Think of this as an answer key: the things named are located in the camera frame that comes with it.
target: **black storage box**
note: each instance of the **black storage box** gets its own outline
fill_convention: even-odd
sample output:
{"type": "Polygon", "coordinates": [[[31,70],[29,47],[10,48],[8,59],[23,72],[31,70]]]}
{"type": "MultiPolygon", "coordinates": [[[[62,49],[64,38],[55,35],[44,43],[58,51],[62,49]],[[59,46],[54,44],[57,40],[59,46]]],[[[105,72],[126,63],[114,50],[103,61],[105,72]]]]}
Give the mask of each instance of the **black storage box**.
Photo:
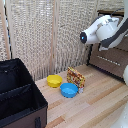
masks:
{"type": "Polygon", "coordinates": [[[47,107],[20,59],[0,62],[0,128],[45,128],[47,107]]]}

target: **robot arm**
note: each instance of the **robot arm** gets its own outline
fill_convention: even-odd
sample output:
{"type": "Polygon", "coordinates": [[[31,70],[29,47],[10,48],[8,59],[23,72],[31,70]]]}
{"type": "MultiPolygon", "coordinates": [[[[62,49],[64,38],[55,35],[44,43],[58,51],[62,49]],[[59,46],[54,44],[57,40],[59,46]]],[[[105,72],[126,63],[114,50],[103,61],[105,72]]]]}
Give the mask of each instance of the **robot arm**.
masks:
{"type": "MultiPolygon", "coordinates": [[[[109,15],[97,18],[88,29],[81,32],[81,42],[101,43],[100,51],[117,46],[128,32],[128,0],[124,0],[124,18],[119,25],[117,25],[118,22],[118,18],[111,18],[109,15]]],[[[128,86],[128,65],[123,77],[128,86]]],[[[128,102],[119,119],[110,128],[128,128],[128,102]]]]}
{"type": "Polygon", "coordinates": [[[117,46],[128,31],[128,0],[124,0],[124,18],[119,25],[118,22],[118,18],[112,18],[110,15],[98,18],[88,29],[81,32],[81,42],[101,43],[100,50],[117,46]]]}

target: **woven blind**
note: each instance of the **woven blind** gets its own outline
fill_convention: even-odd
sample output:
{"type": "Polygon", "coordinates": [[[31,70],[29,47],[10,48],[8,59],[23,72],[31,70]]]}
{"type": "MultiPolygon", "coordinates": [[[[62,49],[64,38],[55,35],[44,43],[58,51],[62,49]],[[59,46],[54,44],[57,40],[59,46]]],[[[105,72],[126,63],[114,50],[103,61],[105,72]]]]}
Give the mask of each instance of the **woven blind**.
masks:
{"type": "Polygon", "coordinates": [[[2,16],[0,13],[0,61],[7,60],[7,51],[5,46],[5,36],[2,24],[2,16]]]}
{"type": "Polygon", "coordinates": [[[118,9],[124,7],[123,0],[99,0],[98,9],[118,9]]]}
{"type": "Polygon", "coordinates": [[[53,0],[6,0],[13,58],[20,58],[34,80],[49,75],[53,0]]]}
{"type": "Polygon", "coordinates": [[[55,73],[84,63],[80,33],[92,22],[96,0],[60,0],[55,73]]]}

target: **pet food bowl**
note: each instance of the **pet food bowl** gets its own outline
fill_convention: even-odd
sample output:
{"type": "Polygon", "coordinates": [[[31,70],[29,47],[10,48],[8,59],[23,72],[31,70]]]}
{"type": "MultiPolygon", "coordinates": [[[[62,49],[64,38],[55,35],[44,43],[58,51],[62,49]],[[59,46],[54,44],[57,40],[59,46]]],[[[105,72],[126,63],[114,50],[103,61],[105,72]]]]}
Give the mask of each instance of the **pet food bowl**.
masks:
{"type": "Polygon", "coordinates": [[[50,87],[57,88],[61,85],[62,77],[59,75],[49,75],[47,82],[50,87]]]}
{"type": "Polygon", "coordinates": [[[67,98],[74,97],[78,91],[78,87],[72,83],[63,83],[60,86],[60,89],[61,89],[61,94],[67,98]]]}

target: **yellow bowl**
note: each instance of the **yellow bowl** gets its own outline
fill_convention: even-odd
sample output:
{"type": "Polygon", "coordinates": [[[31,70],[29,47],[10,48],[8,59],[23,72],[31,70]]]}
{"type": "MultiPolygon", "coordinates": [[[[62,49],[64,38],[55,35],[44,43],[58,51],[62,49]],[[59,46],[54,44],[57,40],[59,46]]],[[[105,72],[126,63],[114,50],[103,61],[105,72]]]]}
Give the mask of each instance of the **yellow bowl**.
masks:
{"type": "Polygon", "coordinates": [[[57,88],[61,85],[62,77],[59,75],[49,75],[47,82],[50,87],[57,88]]]}

